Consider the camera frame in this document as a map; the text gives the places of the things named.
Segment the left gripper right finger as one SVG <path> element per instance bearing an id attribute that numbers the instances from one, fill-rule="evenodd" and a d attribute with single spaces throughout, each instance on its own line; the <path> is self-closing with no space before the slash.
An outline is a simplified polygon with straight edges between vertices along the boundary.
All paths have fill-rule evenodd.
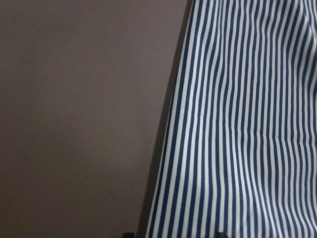
<path id="1" fill-rule="evenodd" d="M 215 238 L 227 238 L 227 234 L 223 232 L 216 232 Z"/>

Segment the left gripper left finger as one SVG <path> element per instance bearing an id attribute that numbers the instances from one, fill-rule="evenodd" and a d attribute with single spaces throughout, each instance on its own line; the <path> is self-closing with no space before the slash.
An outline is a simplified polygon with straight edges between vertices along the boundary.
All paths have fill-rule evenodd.
<path id="1" fill-rule="evenodd" d="M 123 238 L 135 238 L 135 233 L 124 233 Z"/>

